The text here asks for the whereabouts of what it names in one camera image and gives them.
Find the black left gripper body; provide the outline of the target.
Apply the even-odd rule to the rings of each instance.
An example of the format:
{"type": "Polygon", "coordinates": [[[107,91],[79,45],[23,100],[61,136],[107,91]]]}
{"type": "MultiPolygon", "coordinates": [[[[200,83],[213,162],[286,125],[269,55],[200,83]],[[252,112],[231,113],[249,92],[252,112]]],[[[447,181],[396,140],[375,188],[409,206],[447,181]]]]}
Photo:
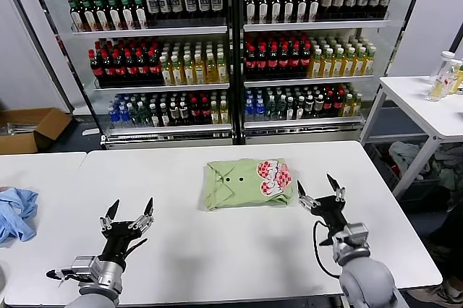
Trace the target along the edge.
{"type": "Polygon", "coordinates": [[[101,261],[125,261],[129,254],[147,241],[142,239],[135,245],[130,245],[132,241],[142,237],[140,229],[129,227],[131,223],[132,221],[115,222],[102,231],[106,243],[101,253],[101,261]]]}

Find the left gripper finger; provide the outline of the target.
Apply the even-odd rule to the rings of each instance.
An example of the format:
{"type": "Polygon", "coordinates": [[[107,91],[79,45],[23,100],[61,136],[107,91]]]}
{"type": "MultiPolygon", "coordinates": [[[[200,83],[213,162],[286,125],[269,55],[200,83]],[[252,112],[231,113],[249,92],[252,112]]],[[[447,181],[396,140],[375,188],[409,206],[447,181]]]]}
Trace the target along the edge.
{"type": "Polygon", "coordinates": [[[100,224],[101,224],[102,231],[111,229],[111,224],[114,221],[118,207],[119,207],[119,200],[116,200],[115,203],[107,210],[105,216],[100,217],[100,224]]]}
{"type": "Polygon", "coordinates": [[[130,225],[130,228],[134,230],[147,231],[153,222],[153,198],[151,197],[145,207],[144,213],[130,225]]]}

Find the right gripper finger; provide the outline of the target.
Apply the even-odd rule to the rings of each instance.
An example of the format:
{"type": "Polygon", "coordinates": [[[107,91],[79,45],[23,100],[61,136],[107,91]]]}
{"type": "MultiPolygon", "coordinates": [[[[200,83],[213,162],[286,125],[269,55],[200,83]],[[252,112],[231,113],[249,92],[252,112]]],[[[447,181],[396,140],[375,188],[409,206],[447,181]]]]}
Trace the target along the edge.
{"type": "Polygon", "coordinates": [[[344,202],[345,201],[345,188],[341,187],[338,181],[333,178],[330,174],[327,174],[327,178],[331,188],[335,192],[336,201],[337,202],[344,202]]]}
{"type": "Polygon", "coordinates": [[[317,201],[306,194],[300,181],[297,181],[297,192],[299,195],[299,203],[301,206],[303,206],[304,209],[312,210],[313,208],[317,207],[317,201]]]}

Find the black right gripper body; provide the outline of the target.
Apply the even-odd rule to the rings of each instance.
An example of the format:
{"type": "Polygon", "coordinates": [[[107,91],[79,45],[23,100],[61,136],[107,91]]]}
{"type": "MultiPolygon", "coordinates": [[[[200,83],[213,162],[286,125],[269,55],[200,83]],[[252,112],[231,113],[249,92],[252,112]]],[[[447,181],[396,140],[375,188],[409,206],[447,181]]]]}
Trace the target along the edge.
{"type": "Polygon", "coordinates": [[[315,200],[313,215],[321,217],[328,226],[328,235],[334,236],[336,233],[343,231],[347,220],[344,217],[343,209],[345,201],[336,196],[320,197],[315,200]]]}

